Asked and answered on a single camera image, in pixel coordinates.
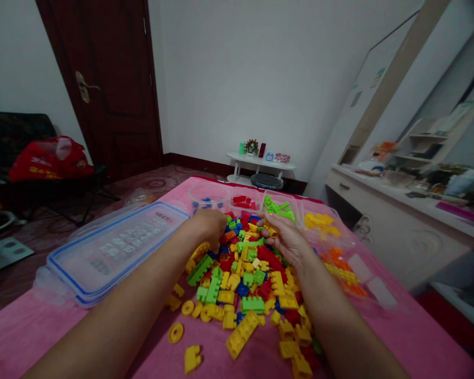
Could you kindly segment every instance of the bag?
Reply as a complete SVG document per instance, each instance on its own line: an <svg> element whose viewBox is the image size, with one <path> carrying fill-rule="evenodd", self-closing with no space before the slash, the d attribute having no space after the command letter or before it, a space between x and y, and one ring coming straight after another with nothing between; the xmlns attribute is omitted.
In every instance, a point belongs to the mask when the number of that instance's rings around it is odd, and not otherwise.
<svg viewBox="0 0 474 379"><path fill-rule="evenodd" d="M83 145L67 136L31 141L9 171L11 182L71 179L95 172Z"/></svg>

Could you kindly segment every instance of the blue container lid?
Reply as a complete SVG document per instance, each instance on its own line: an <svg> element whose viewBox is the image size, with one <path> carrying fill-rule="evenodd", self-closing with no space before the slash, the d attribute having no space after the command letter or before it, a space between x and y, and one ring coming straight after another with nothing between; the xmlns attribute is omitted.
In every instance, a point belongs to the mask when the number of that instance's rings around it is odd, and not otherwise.
<svg viewBox="0 0 474 379"><path fill-rule="evenodd" d="M188 218L156 202L59 247L49 254L47 265L76 298L98 302Z"/></svg>

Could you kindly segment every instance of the red bottle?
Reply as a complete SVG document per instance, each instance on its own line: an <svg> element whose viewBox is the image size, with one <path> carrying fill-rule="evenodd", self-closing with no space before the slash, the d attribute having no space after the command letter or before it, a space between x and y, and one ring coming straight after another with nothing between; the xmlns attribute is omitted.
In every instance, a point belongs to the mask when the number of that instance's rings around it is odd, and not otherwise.
<svg viewBox="0 0 474 379"><path fill-rule="evenodd" d="M263 154L265 153L265 144L262 143L260 146L260 153L258 154L258 158L263 158Z"/></svg>

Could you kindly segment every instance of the yellow round block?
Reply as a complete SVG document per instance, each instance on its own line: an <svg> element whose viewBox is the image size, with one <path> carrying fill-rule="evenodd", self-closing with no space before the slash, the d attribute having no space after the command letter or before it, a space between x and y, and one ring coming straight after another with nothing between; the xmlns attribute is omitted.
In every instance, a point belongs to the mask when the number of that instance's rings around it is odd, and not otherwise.
<svg viewBox="0 0 474 379"><path fill-rule="evenodd" d="M188 300L183 304L183 307L181 308L181 312L185 316L191 315L193 312L193 309L195 308L195 303L193 303L191 300Z"/></svg>
<svg viewBox="0 0 474 379"><path fill-rule="evenodd" d="M175 323L169 330L169 342L175 344L179 342L184 333L183 324Z"/></svg>
<svg viewBox="0 0 474 379"><path fill-rule="evenodd" d="M202 313L200 314L200 319L203 322L209 322L210 320L212 320L211 316L209 316L209 307L207 305L202 309Z"/></svg>

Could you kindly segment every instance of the door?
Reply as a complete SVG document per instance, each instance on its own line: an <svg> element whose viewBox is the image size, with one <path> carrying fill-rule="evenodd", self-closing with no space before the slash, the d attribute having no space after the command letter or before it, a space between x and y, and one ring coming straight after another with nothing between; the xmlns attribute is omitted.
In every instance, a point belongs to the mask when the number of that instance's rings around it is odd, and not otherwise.
<svg viewBox="0 0 474 379"><path fill-rule="evenodd" d="M159 167L147 1L37 5L93 162L109 163L113 181Z"/></svg>

